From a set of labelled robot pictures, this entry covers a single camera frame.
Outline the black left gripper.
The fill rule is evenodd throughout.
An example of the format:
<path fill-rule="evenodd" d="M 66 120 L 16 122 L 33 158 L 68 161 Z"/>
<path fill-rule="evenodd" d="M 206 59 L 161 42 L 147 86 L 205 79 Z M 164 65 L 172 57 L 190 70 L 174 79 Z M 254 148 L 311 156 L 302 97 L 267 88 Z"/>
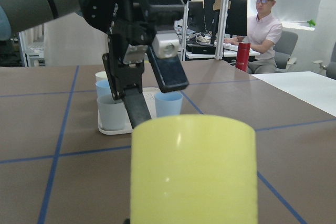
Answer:
<path fill-rule="evenodd" d="M 79 0 L 84 19 L 106 33 L 109 53 L 102 60 L 114 100 L 122 100 L 132 128 L 150 120 L 143 95 L 144 58 L 148 58 L 161 92 L 189 85 L 178 56 L 159 59 L 152 42 L 172 33 L 188 0 Z"/>

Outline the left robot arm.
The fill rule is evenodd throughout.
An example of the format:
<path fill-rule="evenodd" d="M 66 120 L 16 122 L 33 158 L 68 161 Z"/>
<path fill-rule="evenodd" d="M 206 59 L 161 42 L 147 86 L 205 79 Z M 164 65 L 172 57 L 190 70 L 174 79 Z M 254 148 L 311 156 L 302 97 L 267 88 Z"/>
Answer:
<path fill-rule="evenodd" d="M 188 79 L 177 55 L 174 22 L 187 0 L 1 0 L 1 40 L 73 12 L 108 36 L 102 56 L 112 97 L 122 100 L 132 127 L 151 115 L 143 95 L 148 58 L 162 92 L 183 90 Z"/>

